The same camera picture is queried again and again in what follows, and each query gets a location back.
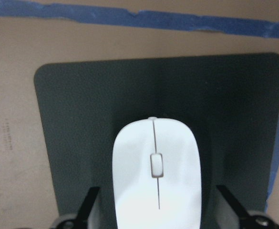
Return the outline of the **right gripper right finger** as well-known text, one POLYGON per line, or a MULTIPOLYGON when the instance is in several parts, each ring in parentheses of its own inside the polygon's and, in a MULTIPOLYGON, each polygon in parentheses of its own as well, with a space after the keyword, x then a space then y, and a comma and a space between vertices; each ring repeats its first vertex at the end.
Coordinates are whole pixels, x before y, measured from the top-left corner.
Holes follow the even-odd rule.
POLYGON ((256 224, 224 185, 217 185, 216 222, 221 229, 255 229, 256 224))

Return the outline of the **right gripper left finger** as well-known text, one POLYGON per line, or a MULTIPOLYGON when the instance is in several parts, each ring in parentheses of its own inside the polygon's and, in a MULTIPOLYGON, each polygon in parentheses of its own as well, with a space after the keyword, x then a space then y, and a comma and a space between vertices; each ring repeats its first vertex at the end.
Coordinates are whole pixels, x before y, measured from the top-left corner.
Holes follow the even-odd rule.
POLYGON ((88 227, 88 218, 97 199, 99 190, 100 187, 91 187, 88 190, 75 218, 76 229, 86 229, 88 227))

